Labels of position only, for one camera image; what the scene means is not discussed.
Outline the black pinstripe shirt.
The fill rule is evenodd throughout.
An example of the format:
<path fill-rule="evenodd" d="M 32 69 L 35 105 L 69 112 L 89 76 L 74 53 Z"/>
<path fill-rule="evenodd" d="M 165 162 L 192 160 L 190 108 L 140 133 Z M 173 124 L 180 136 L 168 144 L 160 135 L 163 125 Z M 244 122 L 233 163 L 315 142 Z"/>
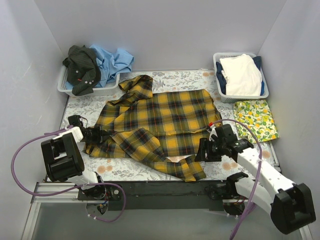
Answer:
<path fill-rule="evenodd" d="M 93 49 L 73 45 L 62 64 L 67 68 L 67 82 L 73 86 L 73 95 L 78 97 L 94 92 L 93 88 L 101 80 L 101 71 Z"/>

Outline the yellow plaid flannel shirt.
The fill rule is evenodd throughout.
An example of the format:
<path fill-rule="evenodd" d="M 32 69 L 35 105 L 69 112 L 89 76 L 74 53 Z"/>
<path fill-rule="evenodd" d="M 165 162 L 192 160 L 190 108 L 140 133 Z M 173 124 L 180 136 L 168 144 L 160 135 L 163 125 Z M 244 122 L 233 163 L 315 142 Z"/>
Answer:
<path fill-rule="evenodd" d="M 186 182 L 206 177 L 195 160 L 207 127 L 221 118 L 205 89 L 153 93 L 153 79 L 139 75 L 119 84 L 123 96 L 108 101 L 96 126 L 101 143 L 86 144 L 91 157 L 132 158 Z"/>

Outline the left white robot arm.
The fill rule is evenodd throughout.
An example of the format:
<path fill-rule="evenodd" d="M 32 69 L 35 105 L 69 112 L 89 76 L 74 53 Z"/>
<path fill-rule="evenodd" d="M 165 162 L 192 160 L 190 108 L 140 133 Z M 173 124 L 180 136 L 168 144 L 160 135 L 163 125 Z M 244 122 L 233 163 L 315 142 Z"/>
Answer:
<path fill-rule="evenodd" d="M 78 143 L 97 145 L 109 138 L 101 127 L 86 128 L 80 115 L 68 117 L 72 128 L 41 143 L 44 165 L 52 182 L 71 182 L 80 186 L 81 192 L 95 200 L 108 200 L 108 190 L 102 177 L 85 167 Z"/>

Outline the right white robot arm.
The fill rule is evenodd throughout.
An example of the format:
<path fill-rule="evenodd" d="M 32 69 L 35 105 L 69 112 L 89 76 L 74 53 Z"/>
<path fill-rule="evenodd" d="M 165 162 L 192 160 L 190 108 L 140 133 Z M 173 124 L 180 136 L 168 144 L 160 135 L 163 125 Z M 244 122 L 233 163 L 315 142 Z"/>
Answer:
<path fill-rule="evenodd" d="M 237 138 L 229 124 L 214 127 L 210 123 L 207 130 L 210 135 L 199 142 L 197 162 L 219 162 L 227 156 L 255 177 L 251 179 L 246 173 L 238 172 L 226 179 L 226 192 L 230 198 L 243 196 L 248 199 L 242 216 L 259 206 L 285 235 L 316 221 L 312 192 L 306 184 L 296 184 L 261 160 L 254 145 L 247 139 Z"/>

